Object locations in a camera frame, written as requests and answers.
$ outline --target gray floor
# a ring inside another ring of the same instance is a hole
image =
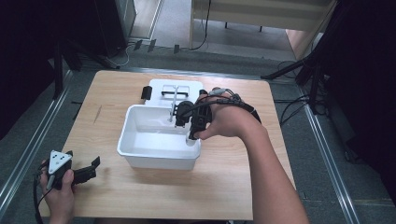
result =
[[[238,30],[238,32],[247,29],[244,25],[233,24],[230,26]],[[159,23],[157,28],[159,30],[162,29]],[[229,30],[219,31],[224,33],[216,34],[215,36],[218,38],[220,36],[225,36],[225,39],[233,38],[226,37],[230,33]],[[212,34],[208,34],[209,40],[212,40],[212,37],[210,37],[213,36]],[[218,77],[229,77],[232,75],[232,77],[259,79],[259,75],[271,74],[278,69],[278,66],[287,65],[287,63],[280,64],[281,61],[291,59],[289,56],[292,53],[290,46],[287,45],[286,35],[279,34],[276,31],[274,33],[274,35],[278,35],[276,43],[266,43],[263,40],[263,43],[258,43],[255,47],[252,44],[254,41],[247,41],[250,45],[248,48],[238,48],[233,53],[228,51],[228,48],[233,48],[233,46],[228,46],[229,42],[221,42],[219,46],[222,46],[222,48],[216,50],[216,53],[181,51],[178,54],[174,54],[172,48],[160,48],[166,47],[165,44],[162,46],[161,41],[171,42],[170,40],[173,37],[170,35],[159,36],[159,31],[157,32],[156,30],[154,35],[157,38],[157,43],[161,45],[158,45],[152,52],[148,52],[147,46],[142,46],[139,50],[130,48],[130,61],[121,70],[134,71],[139,69],[146,72],[158,72],[158,70],[153,69],[166,69],[161,70],[161,72],[188,74],[188,71],[192,71],[197,75]],[[256,51],[260,50],[267,53],[261,54],[261,56],[256,54]],[[124,63],[126,62],[126,56],[121,53],[112,60],[117,63]],[[72,102],[83,102],[94,74],[98,70],[103,69],[96,62],[86,57],[82,57],[82,61],[83,67],[80,72],[72,73],[69,90],[62,107],[46,132],[36,155],[34,155],[32,164],[29,166],[24,179],[1,219],[1,223],[35,223],[32,200],[32,176],[35,168],[43,159],[48,157],[51,150],[62,150],[67,135],[73,126],[73,117],[78,112],[78,105],[72,104]],[[300,88],[294,84],[291,78],[281,77],[278,80],[271,81],[270,85],[276,100],[293,100],[301,95]],[[10,133],[0,141],[0,153],[2,155],[0,162],[3,168],[0,170],[0,183],[2,185],[11,175],[18,158],[26,149],[26,146],[29,145],[35,129],[52,103],[52,94],[53,86],[51,85],[19,119]],[[276,104],[276,111],[279,117],[285,106],[285,104]],[[288,111],[291,112],[298,106],[294,105]],[[331,119],[325,116],[317,116],[317,118],[326,136],[336,166],[346,183],[347,191],[355,205],[360,223],[396,223],[395,206],[389,200],[389,196],[382,186],[377,173],[364,163],[351,164],[347,162],[344,158],[343,145],[332,126]],[[296,188],[311,222],[348,223],[306,113],[302,110],[290,119],[282,126],[282,133],[289,153]],[[92,219],[76,218],[75,223],[92,223]]]
[[[191,1],[165,0],[159,14],[152,39],[156,45],[173,48],[189,47]],[[278,61],[295,60],[286,31],[271,27],[209,21],[206,42],[197,51],[221,53],[245,57],[257,57]],[[205,21],[194,21],[193,46],[198,47],[205,39]]]
[[[151,39],[163,0],[134,0],[136,18],[131,38]]]

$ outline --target black cable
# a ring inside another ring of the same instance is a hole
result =
[[[293,111],[286,119],[281,120],[281,122],[279,123],[280,126],[284,125],[289,119],[291,119],[292,117],[294,117],[296,114],[298,114],[298,112],[300,112],[301,109],[303,109],[305,105],[301,105],[300,107],[298,107],[295,111]]]
[[[307,100],[304,100],[304,99],[301,99],[301,100],[298,100],[297,102],[306,102]],[[292,102],[295,102],[295,100],[274,100],[274,103],[276,103],[276,104],[288,104],[288,103],[292,103]]]
[[[183,113],[181,113],[180,115],[178,115],[179,118],[183,118],[186,114],[190,113],[191,111],[193,111],[194,109],[198,108],[198,107],[202,107],[202,106],[207,106],[207,105],[213,105],[213,104],[217,104],[217,101],[209,101],[209,102],[203,102],[201,104],[198,105],[194,105],[191,108],[189,108],[188,110],[184,111]]]
[[[33,202],[34,202],[34,204],[35,204],[35,221],[36,221],[38,224],[43,224],[43,219],[41,218],[41,214],[40,214],[40,210],[38,209],[38,206],[40,205],[41,201],[43,201],[43,199],[47,196],[47,194],[50,193],[50,192],[52,191],[52,188],[51,188],[46,194],[44,194],[44,195],[41,197],[40,201],[37,201],[37,185],[38,185],[37,180],[39,180],[39,179],[41,178],[41,175],[42,175],[42,173],[43,173],[43,170],[42,170],[42,169],[43,169],[44,167],[48,166],[49,163],[50,163],[50,161],[49,161],[49,160],[46,160],[44,163],[42,163],[42,164],[38,167],[38,169],[37,169],[38,172],[36,173],[35,179],[34,179],[34,181],[33,181]]]
[[[282,63],[295,63],[295,62],[294,62],[294,61],[283,61],[283,62],[281,62],[281,63],[279,63],[279,64],[277,65],[277,71],[280,71],[279,66],[280,66]],[[287,76],[286,74],[284,74],[283,76],[284,76],[284,77],[287,77],[287,78],[296,78],[296,77],[297,77],[297,74],[296,74],[296,72],[295,72],[294,70],[292,70],[292,72],[293,72],[293,74],[294,74],[294,77],[289,77],[289,76]]]
[[[202,44],[195,48],[195,49],[190,49],[190,50],[196,50],[199,49],[205,42],[206,42],[206,38],[207,38],[207,21],[209,21],[209,12],[210,12],[210,5],[212,4],[212,0],[209,0],[209,7],[207,8],[207,15],[206,15],[206,24],[205,24],[205,38],[204,41],[202,42]]]
[[[203,103],[203,100],[204,100],[204,99],[212,98],[212,97],[219,97],[219,98],[224,98],[224,99],[230,99],[230,98],[228,98],[227,96],[223,96],[223,95],[207,95],[207,96],[205,96],[205,97],[199,99],[196,103]]]
[[[235,95],[235,93],[233,93],[233,91],[230,90],[230,89],[226,89],[225,91],[227,91],[228,93],[230,93],[231,96],[234,96],[234,95]]]
[[[292,112],[291,115],[288,116],[288,117],[286,118],[286,120],[283,120],[283,117],[285,116],[286,111],[288,110],[288,108],[289,108],[291,105],[293,105],[293,104],[295,104],[295,103],[298,103],[298,102],[307,102],[308,99],[303,99],[303,100],[302,100],[302,98],[305,98],[305,97],[307,97],[307,96],[308,96],[308,95],[302,95],[302,96],[298,97],[297,99],[293,100],[292,102],[290,102],[290,103],[286,106],[286,108],[285,108],[285,109],[283,110],[283,112],[282,112],[282,115],[280,116],[280,121],[279,121],[280,126],[282,126],[283,124],[285,124],[286,121],[288,121],[288,120],[291,119],[293,116],[295,116],[295,115],[303,108],[303,106],[304,106],[305,104],[304,104],[303,106],[300,106],[300,107],[299,107],[297,110],[295,110],[294,112]]]

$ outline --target cable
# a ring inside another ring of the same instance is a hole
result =
[[[128,47],[125,49],[125,54],[126,54],[126,56],[127,56],[127,61],[126,61],[126,63],[114,63],[114,62],[112,62],[108,57],[106,57],[106,59],[107,59],[110,63],[112,63],[112,64],[114,64],[114,65],[116,65],[116,66],[124,66],[124,65],[126,65],[126,64],[129,62],[128,48],[130,48],[131,46],[133,46],[133,45],[130,45],[130,46],[128,46]]]
[[[235,93],[233,93],[232,90],[230,90],[230,89],[225,89],[225,91],[227,91],[231,96],[235,96]]]
[[[44,197],[45,197],[48,193],[50,193],[50,191],[52,190],[52,188],[51,188],[45,195],[43,195],[43,196],[41,197],[40,201],[38,202],[38,201],[37,201],[37,185],[38,185],[37,180],[39,180],[39,179],[41,178],[41,175],[42,175],[42,173],[43,173],[43,170],[42,170],[42,169],[43,169],[44,167],[48,166],[49,163],[50,163],[49,161],[45,161],[43,164],[41,164],[41,165],[38,167],[38,171],[39,171],[39,172],[37,172],[37,174],[35,175],[35,179],[34,179],[34,181],[33,181],[33,202],[34,202],[34,204],[35,204],[35,221],[36,221],[38,224],[43,224],[43,219],[41,218],[40,210],[38,209],[38,206],[40,205],[40,203],[41,203],[41,201],[44,199]]]
[[[298,112],[300,112],[301,109],[303,109],[305,105],[301,105],[300,107],[298,107],[295,111],[293,111],[286,119],[281,120],[281,122],[279,123],[280,126],[284,125],[289,119],[291,119],[292,117],[294,117],[296,114],[298,114]]]
[[[307,101],[307,100],[300,99],[297,102],[302,102],[302,101]],[[274,103],[276,103],[276,104],[287,104],[287,103],[292,103],[292,102],[295,102],[295,100],[274,100]]]
[[[282,63],[295,63],[295,62],[294,62],[294,61],[283,61],[283,62],[281,62],[281,63],[279,63],[279,64],[277,65],[277,71],[280,71],[279,66],[280,66]],[[294,77],[289,77],[289,76],[287,76],[286,74],[284,74],[283,76],[284,76],[284,77],[288,77],[288,78],[296,78],[296,77],[297,77],[297,74],[294,72],[294,70],[295,70],[295,69],[292,70],[292,72],[293,72],[293,74],[294,74]]]
[[[202,27],[202,31],[206,32],[206,29],[204,27],[204,11],[202,9],[202,4],[200,4],[201,6],[201,27]],[[206,42],[206,49],[209,48],[209,44]]]
[[[205,38],[204,41],[202,42],[202,44],[194,49],[190,49],[190,50],[197,50],[199,49],[205,42],[206,42],[206,38],[207,38],[207,21],[209,21],[209,12],[210,12],[210,5],[212,4],[212,0],[209,0],[209,7],[207,8],[207,15],[206,15],[206,24],[205,24]]]
[[[218,103],[217,101],[202,102],[204,99],[211,98],[211,97],[219,97],[219,98],[224,98],[224,99],[228,99],[228,100],[230,99],[230,98],[228,98],[226,96],[222,96],[222,95],[207,95],[206,97],[203,97],[199,101],[197,101],[197,103],[200,103],[200,104],[192,106],[188,110],[186,110],[183,113],[181,113],[180,115],[178,115],[178,117],[183,118],[186,114],[190,113],[191,111],[193,111],[194,109],[196,109],[198,107],[217,104]]]
[[[291,102],[285,107],[285,109],[284,109],[283,112],[282,112],[282,115],[280,116],[280,121],[279,121],[280,126],[282,126],[282,125],[285,124],[289,119],[291,119],[293,116],[295,116],[295,115],[306,105],[306,102],[308,102],[308,99],[303,99],[303,100],[302,100],[302,98],[305,98],[305,97],[307,97],[307,96],[308,96],[308,95],[300,96],[300,97],[298,97],[297,99],[291,101]],[[293,104],[295,104],[295,103],[298,103],[298,102],[305,102],[305,104],[303,104],[302,106],[300,106],[297,110],[293,111],[285,120],[283,120],[283,117],[285,116],[286,111],[288,110],[288,108],[289,108],[291,105],[293,105]]]

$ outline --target finger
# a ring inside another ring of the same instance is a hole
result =
[[[76,193],[77,192],[77,186],[75,185],[75,186],[72,186],[72,192],[73,193]]]
[[[71,190],[71,186],[74,180],[74,172],[72,170],[67,170],[62,178],[62,190]]]
[[[47,193],[47,184],[48,184],[48,182],[49,182],[49,180],[48,180],[48,177],[47,177],[47,170],[46,170],[45,167],[43,167],[41,169],[41,175],[40,175],[40,186],[41,186],[44,194]]]
[[[194,137],[195,137],[195,138],[202,139],[202,140],[206,140],[206,139],[208,139],[208,138],[210,138],[210,137],[215,136],[215,135],[216,135],[216,132],[214,132],[214,131],[213,131],[213,128],[210,128],[210,126],[211,126],[211,125],[209,125],[209,127],[207,127],[207,129],[204,130],[204,131],[195,133]]]

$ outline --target white plastic basin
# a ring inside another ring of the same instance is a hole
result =
[[[201,153],[197,140],[189,147],[185,128],[169,122],[169,108],[132,105],[126,113],[117,151],[133,167],[191,170]]]

